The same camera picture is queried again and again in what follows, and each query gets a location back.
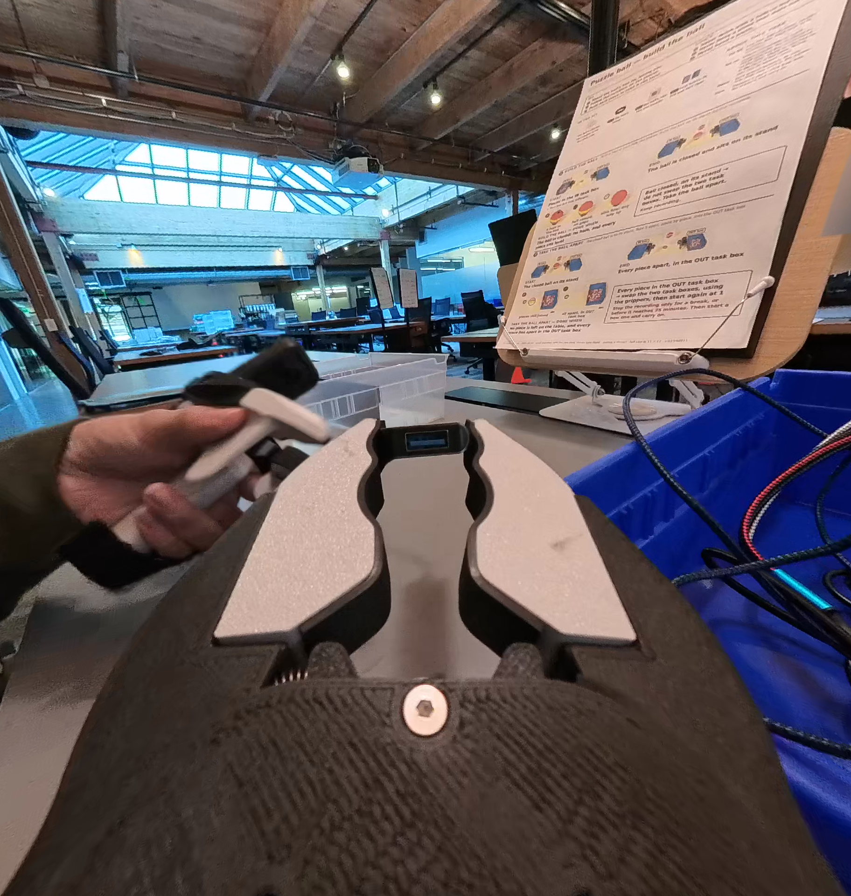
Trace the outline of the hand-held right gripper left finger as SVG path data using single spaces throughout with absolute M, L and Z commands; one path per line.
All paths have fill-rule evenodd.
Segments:
M 279 486 L 213 624 L 219 658 L 307 668 L 317 646 L 352 656 L 384 627 L 391 577 L 374 445 L 384 430 L 357 423 Z

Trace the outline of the black office chair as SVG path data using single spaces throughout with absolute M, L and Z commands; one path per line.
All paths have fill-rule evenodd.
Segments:
M 81 369 L 74 375 L 52 350 L 48 339 L 42 337 L 30 323 L 28 316 L 7 297 L 0 297 L 0 314 L 9 325 L 2 339 L 14 350 L 30 350 L 52 375 L 70 392 L 76 402 L 91 397 L 101 378 L 117 372 L 110 358 L 105 357 L 98 343 L 80 326 L 71 326 L 70 335 L 60 330 L 52 333 L 52 343 L 73 359 Z

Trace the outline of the blue plastic bin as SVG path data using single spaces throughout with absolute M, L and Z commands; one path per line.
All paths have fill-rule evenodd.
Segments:
M 851 894 L 851 373 L 778 372 L 568 483 L 681 584 Z

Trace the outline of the black monitor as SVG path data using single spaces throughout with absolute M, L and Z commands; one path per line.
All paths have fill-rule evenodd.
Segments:
M 537 223 L 537 212 L 528 209 L 488 224 L 491 240 L 501 267 L 517 265 L 529 234 Z

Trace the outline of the black USB adapter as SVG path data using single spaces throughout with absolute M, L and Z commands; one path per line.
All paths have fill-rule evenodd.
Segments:
M 374 434 L 373 448 L 380 462 L 388 463 L 428 456 L 463 454 L 468 442 L 468 428 L 459 423 L 410 427 L 381 426 Z

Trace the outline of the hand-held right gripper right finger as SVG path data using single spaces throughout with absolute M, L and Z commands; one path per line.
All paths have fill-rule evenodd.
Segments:
M 537 647 L 557 662 L 574 645 L 625 648 L 637 632 L 579 503 L 545 462 L 487 420 L 468 420 L 472 516 L 459 611 L 492 653 Z

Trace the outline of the clear plastic bin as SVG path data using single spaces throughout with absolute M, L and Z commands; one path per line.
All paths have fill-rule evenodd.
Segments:
M 320 379 L 298 402 L 335 427 L 365 419 L 403 427 L 444 417 L 444 356 L 312 352 L 311 358 Z

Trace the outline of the grey desk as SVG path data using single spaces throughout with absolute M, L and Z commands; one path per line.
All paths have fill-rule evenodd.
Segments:
M 451 458 L 397 461 L 384 471 L 378 522 L 392 603 L 384 627 L 350 658 L 358 684 L 419 685 L 429 673 L 442 685 L 494 673 L 499 658 L 468 632 L 458 611 L 472 525 L 466 485 L 462 461 Z M 697 620 L 690 603 L 588 498 L 578 502 L 621 601 L 642 618 L 644 647 L 675 647 Z M 22 775 L 28 787 L 45 779 L 57 788 L 100 690 L 155 608 L 180 581 L 191 598 L 201 597 L 192 572 L 204 565 L 202 583 L 213 585 L 225 564 L 208 553 L 116 590 L 65 565 L 28 591 L 14 620 L 0 623 L 2 640 L 26 630 L 13 681 L 0 673 L 0 790 L 6 774 Z

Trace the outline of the ceiling projector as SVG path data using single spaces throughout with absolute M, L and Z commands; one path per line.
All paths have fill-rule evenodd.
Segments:
M 374 187 L 384 176 L 383 164 L 369 156 L 345 157 L 335 161 L 331 170 L 332 184 L 340 191 L 349 189 L 363 193 Z

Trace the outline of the person's left hand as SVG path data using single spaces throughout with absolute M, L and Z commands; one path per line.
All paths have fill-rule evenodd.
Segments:
M 237 408 L 110 414 L 72 431 L 57 477 L 64 504 L 82 523 L 113 525 L 134 513 L 137 530 L 155 553 L 177 561 L 206 551 L 254 499 L 251 475 L 207 509 L 194 507 L 172 486 L 208 446 L 245 422 Z

